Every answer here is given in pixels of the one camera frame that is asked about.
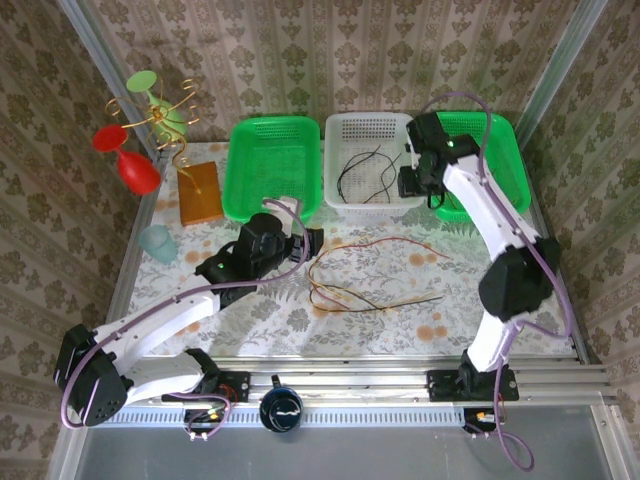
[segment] black cup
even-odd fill
[[[260,402],[260,420],[272,432],[288,432],[300,423],[302,400],[294,390],[283,387],[277,375],[271,382],[273,389]]]

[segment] green basket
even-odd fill
[[[260,117],[233,129],[222,208],[227,217],[247,222],[264,198],[302,200],[303,221],[322,202],[320,127],[307,117]]]
[[[442,128],[451,136],[471,135],[478,145],[487,126],[484,112],[438,112]],[[520,149],[513,127],[506,118],[493,113],[487,143],[486,158],[489,170],[509,201],[519,213],[524,213],[531,204],[531,192],[527,182]],[[447,222],[470,222],[469,214],[451,193],[445,197],[444,205],[436,210],[438,217]]]

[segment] wooden block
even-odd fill
[[[180,222],[183,226],[213,222],[224,217],[218,185],[218,169],[214,162],[185,167],[200,187],[196,190],[191,178],[178,173],[178,195],[180,198]]]

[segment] translucent cup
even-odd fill
[[[164,264],[171,263],[178,255],[176,242],[164,225],[151,225],[138,237],[138,245],[152,258]]]

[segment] gray floor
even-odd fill
[[[204,443],[181,429],[123,428],[90,431],[76,479],[611,478],[588,409],[512,409],[507,430],[532,448],[533,474],[516,471],[497,441],[458,429],[227,428]]]

